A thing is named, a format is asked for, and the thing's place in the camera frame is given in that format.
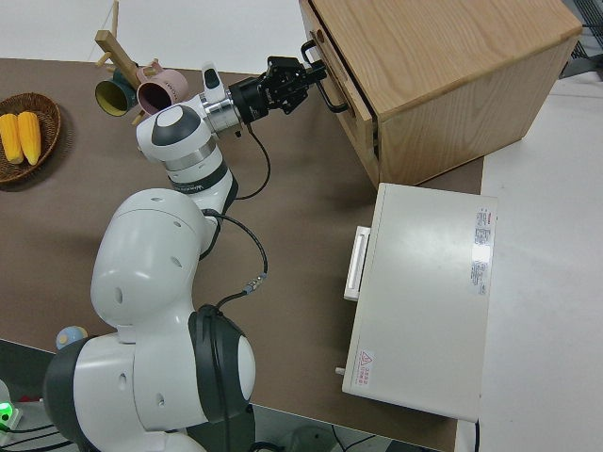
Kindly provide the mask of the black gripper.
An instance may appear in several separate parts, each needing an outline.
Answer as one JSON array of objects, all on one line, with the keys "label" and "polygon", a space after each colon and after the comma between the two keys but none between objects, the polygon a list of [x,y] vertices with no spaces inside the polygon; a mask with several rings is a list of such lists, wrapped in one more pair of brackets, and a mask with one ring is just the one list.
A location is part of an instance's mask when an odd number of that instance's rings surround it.
[{"label": "black gripper", "polygon": [[269,56],[265,73],[234,83],[229,91],[239,117],[250,124],[272,109],[291,113],[307,98],[309,87],[326,76],[321,60],[306,68],[295,57]]}]

